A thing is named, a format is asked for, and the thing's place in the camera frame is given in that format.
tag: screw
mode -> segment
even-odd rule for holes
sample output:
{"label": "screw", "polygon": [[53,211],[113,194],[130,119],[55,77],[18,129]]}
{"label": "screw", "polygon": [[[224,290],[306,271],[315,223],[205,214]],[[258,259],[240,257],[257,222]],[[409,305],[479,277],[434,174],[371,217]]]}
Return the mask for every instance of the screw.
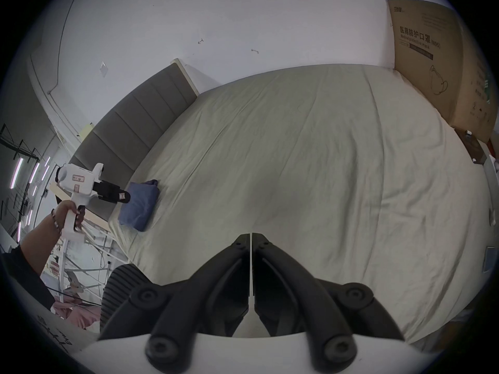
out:
{"label": "screw", "polygon": [[354,358],[356,354],[357,348],[355,347],[352,338],[345,335],[331,338],[326,345],[324,345],[324,356],[330,362],[346,362]]}
{"label": "screw", "polygon": [[150,338],[146,346],[146,355],[152,360],[160,360],[163,363],[172,363],[178,358],[179,348],[177,344],[169,338]]}
{"label": "screw", "polygon": [[364,292],[358,288],[352,288],[350,290],[347,291],[346,295],[348,297],[353,297],[355,299],[358,299],[358,300],[362,300],[364,299]]}

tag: wooden plank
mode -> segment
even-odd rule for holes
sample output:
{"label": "wooden plank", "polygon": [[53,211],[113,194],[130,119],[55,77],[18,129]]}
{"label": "wooden plank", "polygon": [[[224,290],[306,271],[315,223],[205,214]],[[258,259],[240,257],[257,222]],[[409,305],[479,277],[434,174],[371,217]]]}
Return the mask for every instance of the wooden plank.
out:
{"label": "wooden plank", "polygon": [[[64,192],[63,189],[61,189],[56,182],[53,182],[50,184],[50,187],[48,188],[50,191],[52,191],[57,197],[59,197],[61,200],[66,201],[67,199],[71,199],[68,194]],[[95,223],[96,225],[102,227],[106,231],[111,231],[109,228],[109,224],[107,221],[105,221],[102,217],[97,216],[93,212],[91,212],[88,209],[85,209],[85,220],[91,221],[92,223]]]}

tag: white bedsheet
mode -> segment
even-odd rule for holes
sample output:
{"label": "white bedsheet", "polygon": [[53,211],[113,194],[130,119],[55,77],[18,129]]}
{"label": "white bedsheet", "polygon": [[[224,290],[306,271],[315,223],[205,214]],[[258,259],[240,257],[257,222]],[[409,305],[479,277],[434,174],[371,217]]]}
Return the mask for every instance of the white bedsheet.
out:
{"label": "white bedsheet", "polygon": [[483,167],[390,69],[291,68],[203,93],[131,181],[152,178],[161,194],[148,230],[120,226],[119,205],[109,225],[159,284],[260,232],[317,278],[371,287],[412,342],[485,281]]}

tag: cable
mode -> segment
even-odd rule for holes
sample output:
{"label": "cable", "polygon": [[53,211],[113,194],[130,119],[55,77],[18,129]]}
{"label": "cable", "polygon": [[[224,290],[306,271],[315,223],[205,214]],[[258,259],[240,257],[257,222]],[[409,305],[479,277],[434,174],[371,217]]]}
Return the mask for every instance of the cable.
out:
{"label": "cable", "polygon": [[79,299],[80,301],[83,301],[83,302],[86,302],[86,303],[90,303],[91,305],[95,305],[95,306],[102,306],[102,305],[99,305],[98,303],[95,303],[95,302],[90,302],[90,301],[86,301],[84,299],[81,299],[79,296],[75,296],[75,295],[71,295],[71,294],[65,294],[64,292],[60,292],[59,290],[54,290],[53,288],[50,288],[50,287],[47,287],[49,290],[53,290],[55,292],[59,292],[59,294],[61,295],[66,295],[66,296],[69,296],[69,297],[72,297],[74,299]]}

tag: ceiling light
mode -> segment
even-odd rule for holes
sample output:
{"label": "ceiling light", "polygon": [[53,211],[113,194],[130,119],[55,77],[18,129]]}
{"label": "ceiling light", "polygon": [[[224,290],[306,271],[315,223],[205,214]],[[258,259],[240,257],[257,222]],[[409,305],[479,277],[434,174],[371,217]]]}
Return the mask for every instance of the ceiling light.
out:
{"label": "ceiling light", "polygon": [[37,162],[36,165],[34,166],[33,173],[31,174],[31,177],[29,178],[29,184],[33,183],[34,175],[36,174],[36,171],[38,170],[39,166],[40,166],[40,162]]}
{"label": "ceiling light", "polygon": [[43,181],[43,179],[45,178],[45,175],[47,174],[47,172],[48,172],[48,168],[49,168],[49,167],[50,167],[50,166],[47,166],[47,169],[45,169],[45,173],[43,174],[43,177],[41,178],[41,181]]}
{"label": "ceiling light", "polygon": [[12,176],[12,181],[10,182],[10,188],[13,189],[16,185],[17,175],[19,174],[19,169],[21,169],[22,158],[19,158],[16,165],[16,170],[14,170],[14,176]]}

